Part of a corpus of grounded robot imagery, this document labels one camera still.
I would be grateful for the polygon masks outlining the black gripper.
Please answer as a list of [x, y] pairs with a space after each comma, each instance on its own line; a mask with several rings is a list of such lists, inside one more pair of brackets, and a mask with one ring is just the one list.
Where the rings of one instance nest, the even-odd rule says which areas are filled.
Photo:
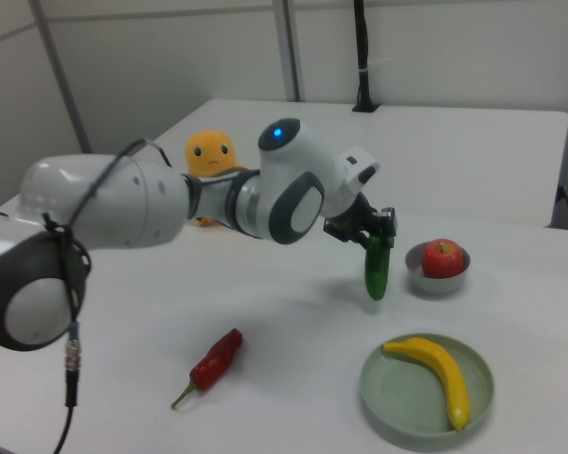
[[376, 211], [367, 197], [360, 193], [341, 215], [324, 220], [323, 231], [342, 242], [353, 242], [364, 250], [370, 235], [377, 236], [387, 248], [393, 248], [397, 236], [398, 220], [393, 207]]

